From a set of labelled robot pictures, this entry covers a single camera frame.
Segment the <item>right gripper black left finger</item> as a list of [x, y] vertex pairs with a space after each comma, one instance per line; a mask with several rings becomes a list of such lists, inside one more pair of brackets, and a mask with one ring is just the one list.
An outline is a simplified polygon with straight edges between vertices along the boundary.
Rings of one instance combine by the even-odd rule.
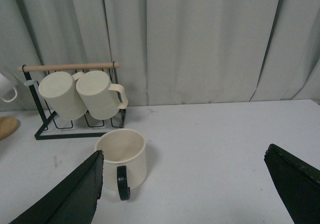
[[90, 224], [103, 187], [102, 151], [96, 151], [12, 224]]

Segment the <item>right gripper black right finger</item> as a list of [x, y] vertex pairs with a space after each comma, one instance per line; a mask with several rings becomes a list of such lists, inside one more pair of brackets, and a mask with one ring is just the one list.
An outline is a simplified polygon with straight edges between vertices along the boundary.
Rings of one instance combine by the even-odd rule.
[[320, 171], [281, 147], [270, 144], [264, 162], [295, 224], [320, 222]]

